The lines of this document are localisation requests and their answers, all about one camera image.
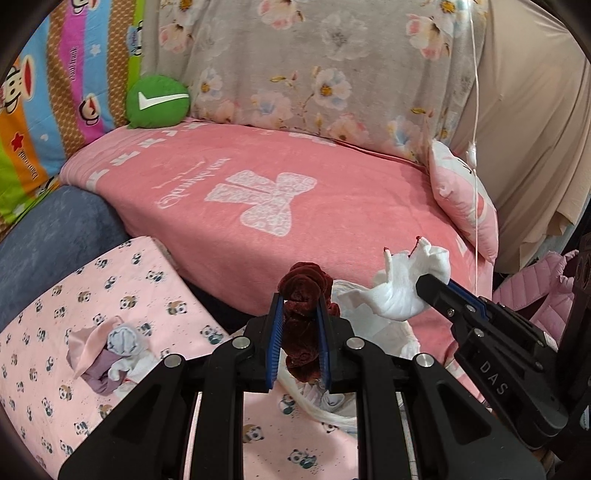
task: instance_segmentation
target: pink blanket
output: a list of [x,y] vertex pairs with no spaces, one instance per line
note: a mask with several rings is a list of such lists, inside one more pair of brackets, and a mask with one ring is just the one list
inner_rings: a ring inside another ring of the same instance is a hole
[[[129,233],[159,239],[180,274],[231,306],[267,311],[298,261],[370,285],[383,247],[417,235],[450,251],[452,278],[473,290],[474,252],[438,207],[419,167],[309,135],[183,122],[117,129],[74,155],[60,175],[98,193]],[[479,258],[478,294],[492,266]],[[448,364],[450,323],[434,310],[411,324],[424,351]]]

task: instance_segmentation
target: striped blanket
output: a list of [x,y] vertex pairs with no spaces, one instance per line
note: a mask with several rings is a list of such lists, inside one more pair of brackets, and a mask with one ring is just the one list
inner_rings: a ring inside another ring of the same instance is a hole
[[0,240],[76,151],[123,125],[144,0],[64,0],[0,86]]

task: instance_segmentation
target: panda print fabric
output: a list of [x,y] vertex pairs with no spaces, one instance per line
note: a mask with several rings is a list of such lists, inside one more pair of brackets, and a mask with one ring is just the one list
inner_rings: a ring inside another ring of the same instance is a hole
[[0,332],[0,404],[53,478],[120,402],[74,379],[66,361],[72,331],[114,316],[133,325],[157,359],[208,355],[228,339],[149,237],[101,255],[36,299]]
[[[0,332],[0,404],[53,478],[120,402],[74,380],[66,361],[72,331],[114,316],[134,325],[159,359],[208,355],[229,339],[148,237],[126,242],[49,289]],[[314,421],[279,383],[268,395],[245,394],[244,403],[246,480],[357,477],[356,440]]]

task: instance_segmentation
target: white checkmark logo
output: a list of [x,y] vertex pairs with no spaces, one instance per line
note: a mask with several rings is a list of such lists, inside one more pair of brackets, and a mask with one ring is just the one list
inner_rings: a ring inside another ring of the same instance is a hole
[[176,95],[164,95],[162,97],[146,98],[142,92],[139,92],[139,109],[145,110],[151,106],[158,105],[160,103],[170,102],[171,100],[177,100],[179,98],[189,98],[189,94],[177,93]]

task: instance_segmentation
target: blue cushion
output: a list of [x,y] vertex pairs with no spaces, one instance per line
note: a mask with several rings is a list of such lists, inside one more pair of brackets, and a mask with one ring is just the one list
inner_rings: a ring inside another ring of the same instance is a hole
[[0,332],[35,299],[129,236],[101,197],[64,186],[0,243]]

